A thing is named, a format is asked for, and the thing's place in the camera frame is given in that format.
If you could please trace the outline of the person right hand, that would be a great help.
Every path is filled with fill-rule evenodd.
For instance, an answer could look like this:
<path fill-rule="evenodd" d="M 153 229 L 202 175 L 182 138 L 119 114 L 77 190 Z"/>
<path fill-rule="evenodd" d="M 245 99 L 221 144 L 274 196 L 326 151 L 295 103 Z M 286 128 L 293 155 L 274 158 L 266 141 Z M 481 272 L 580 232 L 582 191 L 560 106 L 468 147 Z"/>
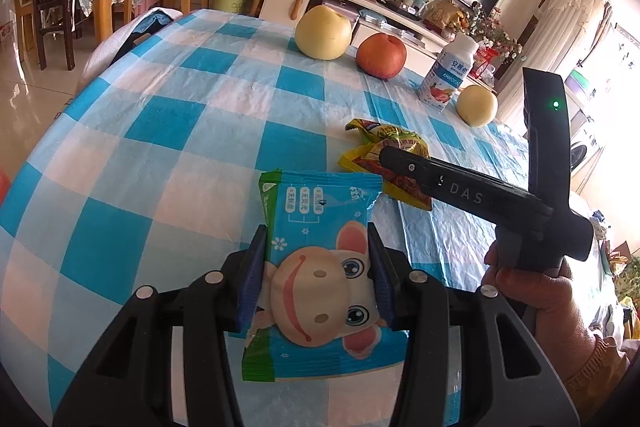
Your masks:
<path fill-rule="evenodd" d="M 559 274 L 550 275 L 498 267 L 497 243 L 484 259 L 488 270 L 482 283 L 534 310 L 535 338 L 562 381 L 577 374 L 596 349 L 596 336 L 582 321 L 573 298 L 570 266 L 562 262 Z"/>

